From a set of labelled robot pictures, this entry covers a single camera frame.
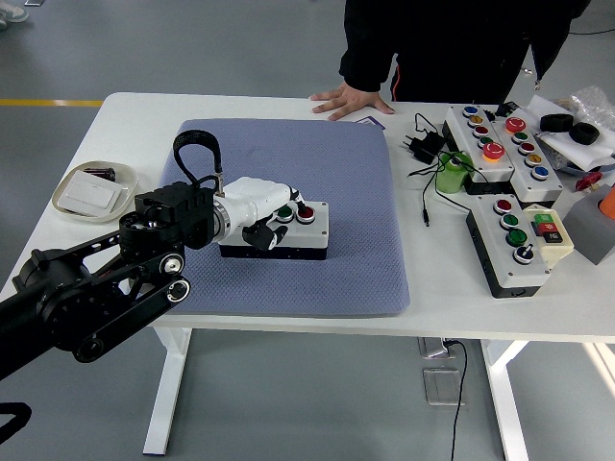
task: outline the cable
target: cable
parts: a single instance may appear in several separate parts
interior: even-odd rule
[[[416,113],[414,114],[414,131],[416,131],[416,132],[418,132],[418,133],[427,133],[427,130],[426,130],[426,129],[419,130],[419,120],[418,120],[418,118],[419,118],[419,117],[421,117],[423,120],[425,120],[425,121],[428,123],[428,125],[429,125],[430,127],[432,127],[432,128],[433,128],[433,130],[434,130],[436,133],[438,133],[438,129],[437,129],[437,128],[435,128],[435,127],[433,126],[433,124],[432,124],[432,123],[431,123],[431,122],[427,119],[427,117],[426,117],[425,115],[423,115],[422,113],[420,113],[420,112],[416,112]]]
[[[463,373],[461,374],[461,382],[459,382],[459,399],[457,401],[457,410],[455,412],[455,421],[453,422],[453,443],[451,446],[451,461],[454,461],[455,459],[455,442],[456,442],[456,436],[457,436],[457,419],[459,418],[459,410],[461,409],[461,396],[463,393],[463,381],[465,379],[465,372],[468,370],[468,351],[465,349],[465,346],[463,345],[463,343],[461,341],[457,341],[455,339],[447,339],[446,341],[443,341],[442,344],[444,344],[444,346],[446,346],[446,348],[448,349],[450,346],[452,346],[453,344],[459,344],[459,346],[461,346],[461,348],[463,348]]]
[[[568,34],[570,36],[596,36],[597,34],[606,34],[608,32],[614,32],[615,29],[608,29],[606,31],[599,31],[599,32],[569,32]]]
[[[442,160],[441,155],[442,154],[447,154],[449,156],[449,158],[446,159],[446,161]],[[446,201],[452,203],[453,205],[459,206],[460,208],[465,209],[466,211],[470,211],[470,208],[468,208],[467,206],[464,206],[458,202],[456,202],[453,199],[450,199],[449,197],[446,197],[444,195],[442,195],[440,193],[440,191],[437,188],[437,176],[438,173],[442,173],[444,171],[444,169],[446,168],[446,163],[451,161],[453,158],[455,159],[456,162],[458,162],[459,165],[461,165],[466,171],[470,172],[470,171],[474,171],[478,174],[480,174],[485,182],[489,182],[489,180],[482,174],[482,172],[480,170],[478,170],[477,168],[474,167],[474,165],[462,160],[461,158],[459,158],[456,154],[462,154],[461,152],[444,152],[444,151],[440,151],[438,152],[436,155],[438,157],[438,161],[435,165],[433,166],[427,166],[425,168],[421,168],[420,170],[415,170],[412,171],[410,173],[408,173],[408,177],[410,176],[426,176],[428,174],[431,174],[430,180],[427,182],[427,184],[425,184],[425,187],[423,188],[423,194],[422,194],[422,202],[423,202],[423,222],[425,223],[425,226],[429,227],[430,226],[430,216],[428,214],[427,211],[427,204],[425,201],[425,194],[427,193],[427,189],[429,188],[430,184],[435,181],[435,193],[437,195],[439,195],[440,197],[442,197],[443,199],[445,199]]]

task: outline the white plate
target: white plate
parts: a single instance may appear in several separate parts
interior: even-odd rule
[[[111,212],[105,216],[84,216],[83,214],[68,211],[58,205],[58,199],[62,196],[64,189],[72,179],[75,171],[84,171],[86,168],[113,168],[115,170],[115,182],[122,185],[122,190],[119,193],[119,197],[115,202],[115,205],[111,209]],[[110,161],[89,161],[82,165],[73,168],[56,188],[54,195],[51,197],[51,203],[54,208],[61,214],[68,216],[78,221],[88,221],[89,223],[105,223],[112,219],[117,218],[122,211],[126,209],[128,204],[135,196],[136,185],[138,183],[138,176],[133,168],[121,163],[112,163]]]

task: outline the white table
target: white table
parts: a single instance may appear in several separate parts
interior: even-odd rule
[[[172,141],[185,120],[326,118],[323,114],[312,114],[310,109],[314,106],[308,99],[113,94],[101,107],[67,171],[95,159],[126,163],[139,174],[137,192],[145,192],[158,186]],[[555,266],[550,279],[535,296],[495,300],[467,231],[465,213],[431,191],[427,195],[431,224],[425,227],[421,216],[425,178],[406,177],[410,171],[425,165],[412,158],[402,141],[406,134],[414,135],[417,111],[437,126],[443,123],[448,107],[411,103],[397,103],[393,107],[395,115],[364,109],[347,118],[352,122],[373,115],[386,127],[384,134],[391,158],[410,289],[409,308],[399,316],[371,319],[175,314],[160,317],[153,326],[167,348],[167,358],[145,453],[164,454],[166,450],[193,328],[480,339],[504,452],[510,461],[527,460],[528,455],[506,363],[528,341],[615,343],[615,312],[609,299],[615,258],[594,266],[574,252]],[[561,217],[581,197],[572,193],[571,184],[574,181],[565,183],[565,191],[554,206]],[[467,196],[456,194],[455,199],[463,203]],[[117,222],[92,225],[69,220],[49,204],[12,276],[34,248],[68,248],[116,229]],[[14,290],[8,282],[0,299],[12,293]]]

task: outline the gray floor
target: gray floor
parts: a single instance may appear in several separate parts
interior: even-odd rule
[[[104,99],[116,91],[308,97],[338,85],[342,1],[48,0],[0,32],[0,99]],[[614,27],[594,0],[574,30]],[[615,101],[615,35],[571,36],[541,94],[589,85]],[[533,78],[510,99],[526,104]],[[0,106],[0,279],[5,279],[96,109]],[[199,331],[169,459],[448,459],[454,412],[429,407],[413,338]],[[458,460],[501,460],[477,342],[467,341]],[[52,351],[0,383],[34,410],[0,459],[131,460],[164,350],[146,328],[98,362]],[[615,402],[581,345],[531,344],[510,366],[532,460],[612,459]]]

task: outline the power adapter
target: power adapter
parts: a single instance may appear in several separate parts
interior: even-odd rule
[[[431,165],[433,159],[444,147],[444,137],[436,132],[428,132],[424,139],[413,137],[409,144],[405,143],[414,158],[427,165]]]

